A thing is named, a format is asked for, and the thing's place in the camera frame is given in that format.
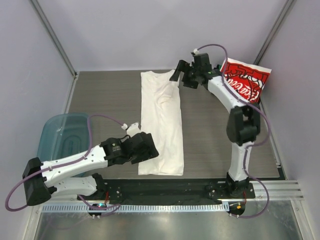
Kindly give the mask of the white t-shirt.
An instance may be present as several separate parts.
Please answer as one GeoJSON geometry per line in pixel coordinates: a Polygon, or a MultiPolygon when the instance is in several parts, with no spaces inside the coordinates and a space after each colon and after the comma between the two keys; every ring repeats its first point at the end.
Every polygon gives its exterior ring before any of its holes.
{"type": "Polygon", "coordinates": [[[159,155],[138,164],[139,175],[182,176],[184,145],[179,83],[174,70],[146,71],[141,78],[141,130],[150,133],[159,155]]]}

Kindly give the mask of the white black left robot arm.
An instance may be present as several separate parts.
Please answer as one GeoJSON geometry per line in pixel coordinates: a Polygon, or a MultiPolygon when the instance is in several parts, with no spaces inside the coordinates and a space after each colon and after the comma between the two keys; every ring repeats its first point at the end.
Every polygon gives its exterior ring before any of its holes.
{"type": "Polygon", "coordinates": [[[78,177],[78,174],[113,165],[141,163],[159,156],[151,133],[139,132],[122,138],[111,137],[89,152],[42,162],[32,158],[22,174],[26,204],[37,206],[59,195],[93,196],[100,200],[107,192],[98,175],[78,177]]]}

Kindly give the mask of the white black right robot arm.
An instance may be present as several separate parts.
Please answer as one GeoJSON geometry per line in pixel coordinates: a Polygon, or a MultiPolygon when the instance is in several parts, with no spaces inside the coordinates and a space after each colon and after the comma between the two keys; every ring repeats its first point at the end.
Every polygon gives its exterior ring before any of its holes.
{"type": "Polygon", "coordinates": [[[193,55],[191,63],[179,60],[171,82],[181,78],[183,86],[197,89],[202,85],[222,103],[229,113],[226,135],[232,143],[231,164],[226,174],[224,194],[241,198],[249,188],[249,177],[245,172],[249,163],[250,150],[261,131],[260,113],[257,106],[241,96],[242,83],[251,81],[254,69],[239,61],[225,61],[221,69],[214,69],[207,53],[193,55]]]}

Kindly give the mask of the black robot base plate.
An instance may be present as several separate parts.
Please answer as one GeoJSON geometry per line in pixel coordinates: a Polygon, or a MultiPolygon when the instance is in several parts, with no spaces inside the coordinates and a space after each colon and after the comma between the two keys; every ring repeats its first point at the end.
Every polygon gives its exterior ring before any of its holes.
{"type": "Polygon", "coordinates": [[[146,206],[217,205],[223,200],[256,197],[253,184],[232,190],[222,178],[103,179],[87,201],[146,206]]]}

